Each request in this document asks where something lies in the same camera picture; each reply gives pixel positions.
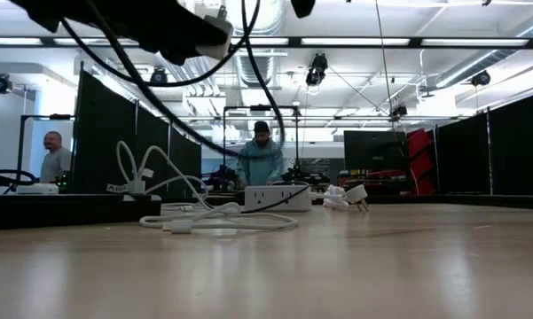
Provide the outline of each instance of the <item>table surface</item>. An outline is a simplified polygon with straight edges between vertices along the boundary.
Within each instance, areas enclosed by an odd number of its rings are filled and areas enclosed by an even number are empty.
[[[533,211],[293,216],[276,232],[0,231],[0,318],[533,318]]]

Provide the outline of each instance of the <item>bald man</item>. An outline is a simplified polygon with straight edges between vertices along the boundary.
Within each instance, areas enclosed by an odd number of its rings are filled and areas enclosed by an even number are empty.
[[[56,176],[71,169],[71,151],[63,147],[61,142],[61,134],[56,131],[48,132],[43,138],[43,146],[49,152],[43,159],[40,183],[55,182]]]

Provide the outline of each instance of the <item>power strip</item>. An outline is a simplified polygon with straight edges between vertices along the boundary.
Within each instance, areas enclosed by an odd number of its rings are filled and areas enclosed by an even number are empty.
[[[245,188],[245,210],[253,210],[276,204],[301,191],[304,185],[248,186]],[[307,212],[311,209],[310,189],[273,208],[268,212]]]

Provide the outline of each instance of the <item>computer monitor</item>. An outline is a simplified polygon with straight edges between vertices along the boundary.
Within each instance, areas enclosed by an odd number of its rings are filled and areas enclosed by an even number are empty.
[[[405,141],[404,132],[345,131],[345,168],[405,170],[408,167]]]

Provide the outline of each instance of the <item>ceiling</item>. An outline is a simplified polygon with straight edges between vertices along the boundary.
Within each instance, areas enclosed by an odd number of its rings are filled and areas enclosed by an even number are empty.
[[[308,18],[297,19],[289,1],[263,0],[261,13],[268,19],[279,5],[281,18],[276,36],[380,36],[379,19],[374,1],[317,0],[313,13]],[[216,11],[221,3],[218,0],[183,1],[198,14]],[[533,20],[533,1],[494,0],[482,7],[482,1],[464,0],[380,0],[379,12],[383,36],[517,36],[517,27]],[[226,0],[227,10],[239,11],[239,1]],[[254,1],[248,1],[249,8]],[[228,17],[235,27],[238,16]],[[74,24],[81,36],[101,35],[97,29]],[[65,30],[58,31],[66,36]],[[49,32],[32,22],[26,13],[7,1],[0,0],[0,36],[50,36]],[[117,66],[118,59],[112,49],[95,49],[101,58],[112,60]],[[299,103],[304,116],[332,115],[378,115],[375,106],[382,110],[389,108],[388,97],[393,102],[404,103],[408,115],[472,115],[486,106],[501,105],[505,101],[533,92],[533,51],[520,51],[510,58],[488,68],[491,83],[475,90],[472,85],[456,84],[448,89],[435,92],[431,100],[423,101],[417,87],[421,79],[442,74],[452,68],[464,65],[482,54],[478,50],[433,49],[404,50],[388,49],[283,49],[272,50],[274,74],[270,88],[279,105]],[[153,55],[140,49],[128,49],[132,61],[145,73],[146,80],[154,66],[161,62]],[[317,52],[323,52],[331,69],[316,95],[307,93],[304,75]],[[52,48],[0,48],[0,63],[37,63],[65,79],[77,83],[75,59],[81,58],[77,49]],[[223,102],[219,105],[258,105],[268,104],[263,92],[249,89],[240,81],[239,59],[224,66],[215,76],[214,82],[222,92]],[[212,66],[215,60],[209,59]],[[193,115],[192,109],[185,106],[184,89],[157,89],[156,93],[166,101],[172,112],[178,115]],[[200,107],[206,114],[206,104],[192,99],[194,107]],[[407,121],[409,129],[426,127],[445,121]],[[248,125],[251,122],[233,122],[231,125],[242,131],[234,139],[249,137]],[[222,139],[213,133],[209,122],[194,123],[201,131],[211,132],[208,136]],[[310,127],[301,130],[306,140],[328,140],[334,128],[386,127],[386,121],[300,121],[300,126]]]

